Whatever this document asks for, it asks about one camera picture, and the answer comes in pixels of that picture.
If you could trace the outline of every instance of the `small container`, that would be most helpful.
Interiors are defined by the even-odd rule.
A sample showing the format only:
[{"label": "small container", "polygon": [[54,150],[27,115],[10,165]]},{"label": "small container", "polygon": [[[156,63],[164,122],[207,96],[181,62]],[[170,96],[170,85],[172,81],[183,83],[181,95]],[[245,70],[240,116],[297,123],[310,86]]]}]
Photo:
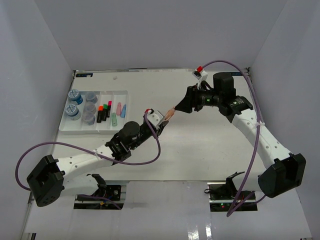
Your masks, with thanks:
[{"label": "small container", "polygon": [[83,112],[84,113],[93,113],[95,114],[97,112],[97,108],[96,108],[96,105],[89,101],[87,102],[85,105],[84,105],[84,109],[83,109]]},{"label": "small container", "polygon": [[95,124],[96,117],[92,112],[84,112],[82,114],[82,120],[90,126]]},{"label": "small container", "polygon": [[68,98],[70,99],[70,101],[76,102],[77,105],[80,105],[83,102],[83,98],[77,89],[72,89],[71,91],[69,91]]},{"label": "small container", "polygon": [[92,102],[94,104],[98,102],[97,95],[94,91],[88,91],[85,95],[85,99],[87,102]]},{"label": "small container", "polygon": [[81,112],[74,104],[69,104],[65,107],[65,113],[71,118],[71,120],[78,120],[81,117]]}]

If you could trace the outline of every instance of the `red marker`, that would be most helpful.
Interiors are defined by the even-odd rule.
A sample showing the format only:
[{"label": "red marker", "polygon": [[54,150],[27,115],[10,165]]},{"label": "red marker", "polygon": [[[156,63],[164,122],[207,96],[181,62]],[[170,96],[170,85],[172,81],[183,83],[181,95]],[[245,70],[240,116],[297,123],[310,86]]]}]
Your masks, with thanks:
[{"label": "red marker", "polygon": [[108,102],[108,112],[106,113],[106,117],[107,118],[110,118],[111,105],[112,105],[112,101],[109,101]]}]

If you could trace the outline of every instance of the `cable tie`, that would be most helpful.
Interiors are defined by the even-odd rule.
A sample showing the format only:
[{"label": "cable tie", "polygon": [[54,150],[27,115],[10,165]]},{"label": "cable tie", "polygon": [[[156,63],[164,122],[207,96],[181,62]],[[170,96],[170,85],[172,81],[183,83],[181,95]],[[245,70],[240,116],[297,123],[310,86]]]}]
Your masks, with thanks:
[{"label": "cable tie", "polygon": [[94,156],[99,160],[98,151],[94,151]]},{"label": "cable tie", "polygon": [[265,126],[266,124],[264,123],[264,122],[256,122],[255,123],[255,127],[258,127],[258,126],[260,126],[260,127],[263,127],[263,126]]}]

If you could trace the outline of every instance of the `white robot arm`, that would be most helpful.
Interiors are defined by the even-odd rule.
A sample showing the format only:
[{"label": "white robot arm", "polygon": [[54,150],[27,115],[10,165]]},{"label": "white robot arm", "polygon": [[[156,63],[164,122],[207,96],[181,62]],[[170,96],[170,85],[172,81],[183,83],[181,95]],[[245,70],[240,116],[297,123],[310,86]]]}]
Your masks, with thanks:
[{"label": "white robot arm", "polygon": [[[205,79],[208,74],[201,68],[193,72],[198,84],[187,88],[184,99],[175,106],[175,111],[191,113],[200,111],[204,106],[218,107],[230,123],[238,128],[254,146],[257,125],[260,135],[257,153],[266,168],[264,172],[250,172],[244,185],[246,191],[261,191],[274,198],[290,189],[298,187],[303,178],[306,160],[301,154],[292,154],[281,145],[269,130],[257,122],[253,106],[243,96],[236,95],[234,79],[226,72],[213,75],[212,88]],[[154,110],[146,111],[151,128],[159,136],[168,124],[165,117]],[[152,132],[147,122],[141,126],[130,121],[105,145],[94,149],[95,155],[82,153],[76,156],[54,159],[45,156],[27,177],[27,182],[39,207],[47,206],[59,196],[85,194],[92,195],[104,189],[106,182],[98,174],[90,173],[98,168],[110,167],[115,162],[123,162]],[[244,179],[244,172],[236,172],[226,178],[221,188],[223,194],[234,197]]]},{"label": "white robot arm", "polygon": [[109,142],[94,149],[92,153],[95,154],[82,153],[58,159],[54,159],[52,155],[43,157],[27,177],[36,204],[44,207],[60,196],[77,194],[90,196],[105,188],[106,182],[102,177],[88,173],[123,162],[131,156],[131,150],[136,149],[153,135],[151,128],[159,136],[168,124],[165,117],[157,110],[147,109],[145,116],[142,125],[134,121],[127,122]]},{"label": "white robot arm", "polygon": [[[197,68],[193,75],[199,82],[187,88],[184,99],[174,108],[176,111],[192,113],[193,110],[200,111],[204,106],[218,107],[219,112],[243,133],[252,146],[255,145],[257,125],[260,125],[257,153],[266,171],[251,171],[243,189],[263,192],[267,197],[274,198],[298,187],[305,170],[305,158],[301,154],[292,154],[264,124],[257,122],[257,114],[251,103],[245,97],[236,95],[231,74],[214,74],[213,88],[204,80],[208,74],[202,67]],[[243,182],[243,173],[236,172],[227,177],[226,184],[222,187],[224,194],[235,196]]]}]

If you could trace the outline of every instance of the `white enclosure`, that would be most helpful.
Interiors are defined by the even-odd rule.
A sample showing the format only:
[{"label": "white enclosure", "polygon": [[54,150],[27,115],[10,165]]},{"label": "white enclosure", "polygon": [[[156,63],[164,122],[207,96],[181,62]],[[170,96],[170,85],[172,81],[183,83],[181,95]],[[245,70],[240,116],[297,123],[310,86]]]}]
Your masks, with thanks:
[{"label": "white enclosure", "polygon": [[[29,193],[15,182],[15,165],[29,147],[55,139],[72,70],[196,68],[222,59],[251,67],[266,126],[305,156],[297,192],[320,239],[319,22],[317,0],[0,0],[0,238],[20,239]],[[25,158],[23,183],[50,152]]]}]

